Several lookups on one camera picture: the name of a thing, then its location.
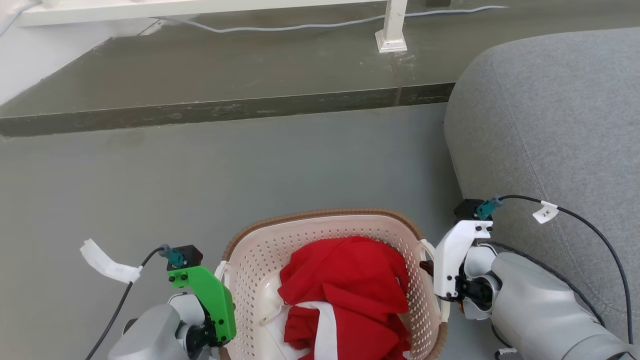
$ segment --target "wire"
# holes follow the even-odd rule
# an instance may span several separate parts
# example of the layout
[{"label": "wire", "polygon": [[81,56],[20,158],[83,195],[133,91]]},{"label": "wire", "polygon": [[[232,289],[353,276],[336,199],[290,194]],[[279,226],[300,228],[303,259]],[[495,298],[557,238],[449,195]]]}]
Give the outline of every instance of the wire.
[{"label": "wire", "polygon": [[15,13],[10,15],[9,21],[5,22],[4,25],[0,26],[0,37],[3,36],[7,30],[9,30],[11,25],[13,25],[13,23],[20,17],[20,15],[22,15],[23,12],[29,10],[30,8],[36,7],[40,4],[42,4],[42,0],[37,0],[34,3],[29,3],[27,5],[24,5],[22,8],[19,8],[18,10],[16,10]]},{"label": "wire", "polygon": [[578,288],[575,287],[575,285],[573,285],[569,279],[565,278],[564,276],[562,276],[559,272],[555,271],[554,269],[550,268],[547,264],[544,264],[542,261],[528,255],[525,254],[524,252],[518,250],[518,249],[514,249],[513,247],[510,247],[509,245],[505,245],[503,243],[499,243],[497,241],[482,241],[479,243],[483,243],[483,244],[489,244],[489,245],[493,245],[493,246],[497,246],[497,247],[501,247],[504,250],[508,250],[511,251],[515,254],[518,254],[520,256],[522,256],[523,258],[526,258],[527,260],[531,261],[532,263],[535,263],[536,265],[540,266],[541,268],[545,269],[546,271],[550,272],[551,274],[554,274],[555,277],[557,277],[558,279],[560,279],[560,281],[562,281],[563,283],[567,284],[571,290],[573,290],[574,293],[578,294],[578,296],[580,297],[580,299],[582,301],[584,301],[584,303],[589,307],[589,310],[591,310],[591,312],[593,313],[593,316],[596,317],[596,319],[598,320],[598,322],[600,323],[600,325],[602,325],[602,327],[606,327],[604,325],[604,320],[602,319],[602,317],[600,316],[600,314],[598,314],[598,311],[596,311],[595,307],[593,307],[593,305],[590,303],[590,301],[584,296],[584,294],[578,290]]},{"label": "wire", "polygon": [[[440,14],[440,13],[474,13],[474,12],[479,12],[479,11],[482,11],[482,10],[503,9],[503,8],[508,8],[508,6],[490,5],[490,6],[482,6],[480,8],[470,9],[470,10],[434,10],[434,11],[430,11],[430,12],[408,13],[408,14],[405,15],[405,17],[436,15],[436,14]],[[385,18],[384,15],[380,15],[380,16],[375,16],[375,17],[369,17],[368,19],[340,22],[338,24],[305,24],[305,25],[297,25],[297,26],[287,26],[285,28],[214,29],[214,28],[210,28],[209,26],[202,25],[202,24],[199,24],[197,22],[190,21],[190,20],[176,19],[176,18],[167,17],[167,16],[152,17],[152,19],[168,20],[168,21],[180,22],[182,24],[188,24],[188,25],[197,26],[198,28],[209,30],[209,31],[213,31],[214,33],[218,33],[218,34],[232,33],[232,32],[235,32],[235,31],[289,31],[289,30],[299,30],[299,29],[308,29],[308,28],[339,28],[341,26],[363,24],[365,22],[374,21],[374,20],[378,20],[378,19],[384,19],[384,18]]]},{"label": "wire", "polygon": [[[147,258],[142,262],[142,265],[140,266],[144,267],[149,262],[149,259],[151,259],[151,257],[156,252],[159,252],[163,249],[164,249],[163,247],[159,247],[156,250],[153,250],[152,252],[150,252],[149,255],[147,255]],[[124,294],[122,294],[122,299],[120,299],[120,302],[118,303],[118,307],[116,307],[116,311],[113,313],[113,316],[111,317],[111,321],[109,321],[109,324],[107,325],[106,329],[104,329],[104,331],[102,332],[102,336],[100,336],[98,341],[95,343],[95,345],[93,346],[93,349],[91,349],[91,352],[89,352],[89,355],[86,356],[85,360],[89,360],[92,358],[96,350],[98,350],[98,348],[100,347],[100,344],[102,344],[102,342],[104,341],[104,338],[107,336],[107,333],[109,332],[109,330],[111,330],[111,326],[113,326],[113,322],[116,321],[116,318],[120,313],[120,309],[124,304],[124,300],[127,298],[127,295],[129,294],[129,290],[131,290],[131,286],[133,286],[133,282],[130,281],[129,285],[127,285],[127,289],[125,289],[124,291]]]},{"label": "wire", "polygon": [[[523,196],[523,195],[507,195],[507,196],[503,196],[503,197],[499,198],[499,200],[504,200],[504,199],[523,199],[523,200],[529,200],[529,201],[533,201],[533,202],[542,203],[542,200],[535,199],[533,197]],[[633,329],[633,318],[632,318],[632,312],[631,312],[631,294],[630,294],[630,291],[629,291],[629,284],[627,282],[627,275],[625,275],[625,270],[622,268],[622,262],[620,261],[620,258],[618,257],[618,253],[616,253],[616,250],[613,248],[613,245],[611,245],[609,240],[607,240],[607,238],[600,232],[600,230],[598,230],[598,228],[595,227],[592,223],[588,222],[582,216],[580,216],[580,215],[578,215],[578,214],[576,214],[576,213],[574,213],[574,212],[572,212],[570,210],[562,208],[561,206],[558,206],[557,209],[559,211],[562,211],[565,214],[569,214],[569,215],[573,216],[574,218],[580,220],[583,224],[587,225],[591,230],[593,230],[593,232],[596,233],[598,235],[598,237],[600,237],[602,242],[604,242],[604,245],[607,246],[607,248],[609,249],[609,252],[613,256],[613,260],[615,260],[616,265],[618,266],[618,270],[620,271],[620,277],[622,278],[622,286],[625,289],[625,303],[627,305],[627,335],[628,335],[629,343],[633,344],[634,343],[634,329]]]},{"label": "wire", "polygon": [[506,341],[504,341],[499,335],[498,332],[495,330],[495,326],[493,326],[493,323],[491,323],[491,331],[493,331],[493,335],[495,336],[496,339],[498,339],[504,346],[506,347],[512,347],[511,345],[509,345],[509,343],[507,343]]}]

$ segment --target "black cable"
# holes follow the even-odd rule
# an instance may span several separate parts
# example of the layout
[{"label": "black cable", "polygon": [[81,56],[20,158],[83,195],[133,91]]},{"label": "black cable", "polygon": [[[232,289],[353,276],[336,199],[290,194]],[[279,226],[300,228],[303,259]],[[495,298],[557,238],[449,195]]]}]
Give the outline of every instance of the black cable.
[{"label": "black cable", "polygon": [[[533,202],[542,203],[542,201],[539,200],[539,199],[535,199],[533,197],[528,197],[528,196],[523,196],[523,195],[507,195],[507,196],[503,196],[503,197],[499,198],[499,200],[504,200],[504,199],[524,199],[524,200],[529,200],[529,201],[533,201]],[[595,227],[592,223],[588,222],[582,216],[580,216],[580,215],[578,215],[578,214],[576,214],[576,213],[574,213],[574,212],[572,212],[570,210],[562,208],[561,206],[558,206],[557,209],[559,211],[562,211],[565,214],[569,214],[569,215],[573,216],[574,218],[580,220],[583,224],[587,225],[591,230],[593,230],[593,232],[596,233],[596,235],[598,235],[600,237],[602,242],[604,242],[604,245],[607,246],[607,248],[609,249],[609,252],[613,256],[613,260],[615,260],[616,265],[618,266],[618,270],[620,271],[620,277],[622,278],[622,286],[625,289],[625,303],[627,305],[627,335],[628,335],[629,343],[633,344],[634,343],[634,329],[633,329],[633,318],[632,318],[632,312],[631,312],[631,294],[630,294],[630,291],[629,291],[629,284],[627,282],[627,275],[625,275],[625,270],[622,268],[622,262],[620,261],[620,258],[618,257],[618,253],[616,253],[615,249],[613,249],[613,245],[611,245],[609,240],[607,240],[607,238],[600,232],[600,230],[598,230],[598,228]]]},{"label": "black cable", "polygon": [[504,346],[509,348],[512,347],[498,335],[498,332],[495,330],[495,326],[493,326],[493,323],[491,323],[491,331],[493,331],[493,335],[495,336],[495,338],[498,339]]},{"label": "black cable", "polygon": [[[142,265],[140,265],[140,266],[144,267],[149,262],[151,257],[156,254],[156,252],[159,252],[159,251],[161,251],[163,249],[164,248],[159,247],[156,250],[153,250],[151,253],[149,253],[149,255],[147,255],[147,258],[142,262]],[[118,303],[118,307],[116,307],[116,311],[113,313],[113,316],[111,317],[111,321],[109,321],[109,324],[107,325],[106,329],[104,329],[104,332],[102,333],[102,336],[100,336],[100,338],[98,339],[98,342],[95,343],[95,345],[93,346],[93,349],[91,349],[91,352],[89,352],[89,355],[87,355],[84,360],[91,359],[92,356],[95,354],[95,352],[100,347],[100,344],[102,344],[102,342],[104,341],[104,338],[107,336],[107,333],[109,332],[109,330],[111,330],[111,326],[113,326],[113,322],[116,321],[116,318],[118,317],[118,314],[120,313],[120,309],[122,308],[122,305],[124,305],[124,300],[127,298],[127,295],[129,294],[129,290],[131,290],[131,286],[132,285],[133,285],[133,282],[130,281],[129,285],[127,285],[127,288],[124,291],[124,294],[122,294],[122,299],[120,299],[120,303]]]},{"label": "black cable", "polygon": [[514,249],[513,247],[510,247],[509,245],[505,245],[503,243],[499,243],[497,241],[482,241],[480,243],[483,244],[489,244],[489,245],[493,245],[493,246],[497,246],[497,247],[501,247],[504,250],[508,250],[511,251],[517,255],[522,256],[523,258],[531,261],[532,263],[535,263],[536,265],[540,266],[541,268],[545,269],[546,271],[550,272],[551,274],[554,274],[555,277],[557,277],[558,279],[560,279],[560,281],[562,281],[563,283],[567,284],[567,286],[569,286],[571,288],[571,290],[573,290],[574,293],[578,294],[578,296],[580,297],[580,299],[582,301],[584,301],[585,304],[587,304],[587,306],[589,307],[589,310],[591,310],[591,312],[593,313],[593,316],[596,317],[596,319],[598,319],[598,322],[600,323],[600,325],[602,325],[602,327],[606,327],[604,325],[604,320],[602,319],[602,317],[600,316],[600,314],[598,314],[598,312],[596,311],[595,307],[593,307],[593,305],[590,303],[590,301],[584,296],[584,294],[578,290],[578,288],[575,287],[575,285],[573,285],[569,279],[565,278],[564,276],[562,276],[562,274],[560,274],[559,272],[555,271],[554,269],[550,268],[548,265],[544,264],[542,261],[528,255],[525,254],[524,252],[518,250],[518,249]]}]

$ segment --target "white tape label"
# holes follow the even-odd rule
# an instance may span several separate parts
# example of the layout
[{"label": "white tape label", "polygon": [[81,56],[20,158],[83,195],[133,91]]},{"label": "white tape label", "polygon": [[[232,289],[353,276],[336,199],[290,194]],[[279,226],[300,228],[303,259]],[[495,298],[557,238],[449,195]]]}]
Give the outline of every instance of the white tape label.
[{"label": "white tape label", "polygon": [[135,282],[140,277],[142,266],[134,268],[133,266],[116,263],[91,239],[84,242],[80,252],[82,252],[82,256],[89,265],[106,277],[126,284]]},{"label": "white tape label", "polygon": [[536,218],[536,220],[541,224],[544,224],[545,222],[553,219],[560,212],[557,205],[554,205],[550,202],[541,201],[541,204],[543,205],[543,207],[533,213],[533,217]]},{"label": "white tape label", "polygon": [[500,350],[498,350],[498,352],[500,352],[500,355],[504,355],[504,354],[515,354],[518,352],[518,350],[516,350],[516,348],[502,348]]}]

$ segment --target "basket handle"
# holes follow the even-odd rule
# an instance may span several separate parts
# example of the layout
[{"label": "basket handle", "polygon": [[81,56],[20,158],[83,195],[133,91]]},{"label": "basket handle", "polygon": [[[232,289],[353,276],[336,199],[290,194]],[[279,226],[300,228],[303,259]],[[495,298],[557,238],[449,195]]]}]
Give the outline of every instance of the basket handle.
[{"label": "basket handle", "polygon": [[[435,259],[436,248],[433,247],[430,242],[426,239],[421,239],[418,242],[418,250],[420,252],[420,260],[427,261],[428,258],[431,260]],[[431,283],[428,284],[429,289],[433,289],[433,278],[427,274],[427,278]],[[449,313],[451,312],[451,303],[448,301],[440,300],[440,321],[448,322],[449,321]]]},{"label": "basket handle", "polygon": [[216,268],[216,271],[213,273],[213,276],[217,277],[220,282],[222,282],[225,287],[231,290],[231,275],[234,272],[234,269],[227,261],[220,261],[220,265]]}]

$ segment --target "basket rim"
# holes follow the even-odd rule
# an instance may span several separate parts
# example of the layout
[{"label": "basket rim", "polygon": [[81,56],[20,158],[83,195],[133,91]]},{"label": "basket rim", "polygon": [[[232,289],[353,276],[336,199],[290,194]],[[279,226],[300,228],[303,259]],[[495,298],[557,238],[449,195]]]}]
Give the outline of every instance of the basket rim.
[{"label": "basket rim", "polygon": [[283,215],[280,217],[267,218],[264,220],[260,220],[252,223],[251,225],[245,227],[240,230],[234,237],[231,239],[227,248],[225,249],[224,254],[222,255],[222,260],[229,261],[231,258],[231,253],[233,253],[237,244],[250,233],[262,229],[263,227],[281,224],[283,222],[291,222],[297,220],[307,220],[311,218],[322,218],[322,217],[334,217],[341,215],[382,215],[390,218],[394,218],[404,225],[406,225],[409,230],[415,235],[416,239],[420,241],[424,239],[424,235],[420,228],[418,228],[415,223],[397,211],[382,209],[382,208],[342,208],[342,209],[322,209],[315,211],[306,211],[303,213],[294,213],[290,215]]},{"label": "basket rim", "polygon": [[[252,223],[249,226],[246,226],[244,229],[240,230],[233,239],[227,245],[224,254],[222,255],[223,261],[229,261],[231,258],[231,254],[234,249],[238,245],[238,243],[248,234],[262,229],[263,227],[281,224],[283,222],[291,222],[297,220],[307,220],[311,218],[322,218],[322,217],[334,217],[334,216],[342,216],[342,215],[382,215],[386,217],[390,217],[396,219],[403,223],[409,230],[415,235],[416,240],[420,241],[424,239],[424,234],[420,230],[420,228],[413,222],[413,220],[404,216],[403,214],[389,209],[383,208],[337,208],[337,209],[320,209],[315,211],[306,211],[302,213],[293,213],[289,215],[283,215],[279,217],[267,218],[264,220],[260,220]],[[431,352],[424,358],[424,360],[435,360],[442,353],[442,349],[447,341],[447,331],[448,331],[448,323],[441,322],[438,326],[438,335],[436,336],[436,341],[431,349]],[[221,360],[231,360],[231,357],[226,350],[225,347],[219,348],[220,358]]]}]

